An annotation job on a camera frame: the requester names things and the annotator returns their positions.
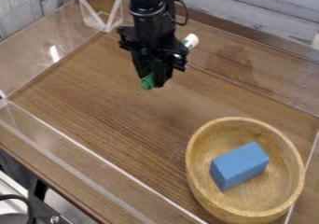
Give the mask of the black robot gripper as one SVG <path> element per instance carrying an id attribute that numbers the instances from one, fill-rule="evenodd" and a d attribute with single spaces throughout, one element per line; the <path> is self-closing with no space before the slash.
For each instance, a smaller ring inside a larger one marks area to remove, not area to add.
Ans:
<path id="1" fill-rule="evenodd" d="M 174 7 L 162 7 L 147 13 L 142 9 L 130 10 L 134 17 L 133 26 L 121 26 L 121 48 L 131 52 L 139 78 L 154 71 L 155 87 L 165 86 L 173 77 L 174 70 L 186 70 L 190 51 L 178 40 Z"/>

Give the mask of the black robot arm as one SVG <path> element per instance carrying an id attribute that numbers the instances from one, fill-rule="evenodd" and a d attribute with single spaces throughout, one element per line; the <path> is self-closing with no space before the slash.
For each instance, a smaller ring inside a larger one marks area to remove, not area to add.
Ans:
<path id="1" fill-rule="evenodd" d="M 145 90 L 162 88 L 175 69 L 186 71 L 190 49 L 177 38 L 177 26 L 185 26 L 189 18 L 177 20 L 177 2 L 186 7 L 182 0 L 130 0 L 134 25 L 118 29 L 121 48 L 131 52 Z"/>

